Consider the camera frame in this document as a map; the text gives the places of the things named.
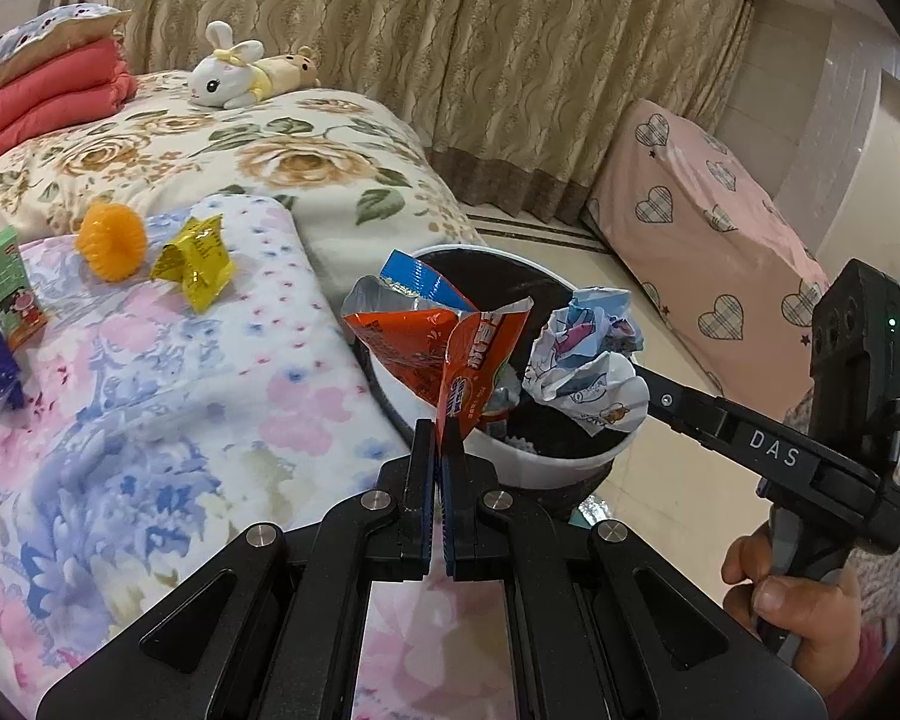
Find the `crumpled paper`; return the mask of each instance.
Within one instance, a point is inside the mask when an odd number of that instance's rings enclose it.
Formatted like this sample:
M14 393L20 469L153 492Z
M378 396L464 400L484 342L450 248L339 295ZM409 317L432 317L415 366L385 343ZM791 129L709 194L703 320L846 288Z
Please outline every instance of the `crumpled paper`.
M533 342L523 388L541 405L561 410L588 435L636 430L650 393L629 355L643 348L627 290L577 290L550 314Z

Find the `pink sleeve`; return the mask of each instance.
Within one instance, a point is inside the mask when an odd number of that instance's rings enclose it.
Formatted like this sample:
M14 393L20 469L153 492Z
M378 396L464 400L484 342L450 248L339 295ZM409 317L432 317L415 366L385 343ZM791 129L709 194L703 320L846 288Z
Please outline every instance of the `pink sleeve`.
M877 625L867 625L860 632L860 655L856 665L840 688L826 697L830 720L838 720L863 694L874 674L883 665L883 635Z
M114 40L98 40L65 53L0 89L0 133L47 100L111 83L122 65Z

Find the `person's sleeve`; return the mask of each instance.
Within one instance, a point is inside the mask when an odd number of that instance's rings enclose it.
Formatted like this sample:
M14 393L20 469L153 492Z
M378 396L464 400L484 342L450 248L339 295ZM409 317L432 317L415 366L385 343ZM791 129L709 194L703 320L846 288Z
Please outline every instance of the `person's sleeve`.
M860 632L860 655L856 665L842 682L824 699L830 720L838 720L863 694L869 681L883 665L883 632L879 625L867 625Z

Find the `bed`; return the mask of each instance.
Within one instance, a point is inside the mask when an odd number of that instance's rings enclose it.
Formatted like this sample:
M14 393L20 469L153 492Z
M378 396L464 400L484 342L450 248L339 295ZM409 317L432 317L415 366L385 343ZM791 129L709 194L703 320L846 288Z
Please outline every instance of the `bed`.
M774 419L799 400L811 383L813 307L829 281L723 143L636 101L584 219L716 391Z
M394 247L481 242L413 130L380 103L312 89L212 110L190 102L187 77L141 76L116 116L0 157L0 230L66 235L97 199L152 215L215 191L270 196L293 214L335 309Z
M238 267L206 314L146 271L104 284L74 236L25 247L52 316L17 354L26 408L0 413L0 693L26 718L236 533L319 521L405 451L278 200L152 215L148 265L216 214ZM439 567L375 587L357 716L512 715L502 599Z
M234 533L371 487L406 447L335 310L394 247L480 242L382 105L309 90L197 109L186 79L143 76L120 114L0 158L0 230L53 317L18 355L26 410L0 418L1 717L33 717ZM197 317L173 285L93 279L73 242L95 199L146 217L149 262L190 213L222 213L232 288ZM513 700L499 586L435 566L374 589L356 716L509 717Z

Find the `finger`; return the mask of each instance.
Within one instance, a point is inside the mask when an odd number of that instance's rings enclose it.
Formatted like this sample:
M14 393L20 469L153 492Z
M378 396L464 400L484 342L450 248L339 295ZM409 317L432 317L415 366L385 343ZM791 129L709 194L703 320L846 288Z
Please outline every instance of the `finger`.
M737 584L737 586L731 587L724 596L724 611L746 630L756 635L754 626L751 624L751 594L753 592L752 584Z
M840 571L840 581L837 582L837 587L840 587L840 589L844 591L844 595L847 596L847 598L854 598L857 601L860 600L860 579L857 577L857 572L852 565L845 565L842 567L842 570Z
M773 547L770 546L770 527L766 523L744 541L740 550L740 567L746 579L754 584L770 576Z
M775 626L821 644L840 640L858 624L860 600L845 595L840 586L775 576L756 586L754 611Z
M740 536L735 538L733 543L727 549L727 556L724 557L724 564L720 567L720 577L725 584L740 584L746 579L744 569L740 565L740 552L744 548L744 542L749 536Z

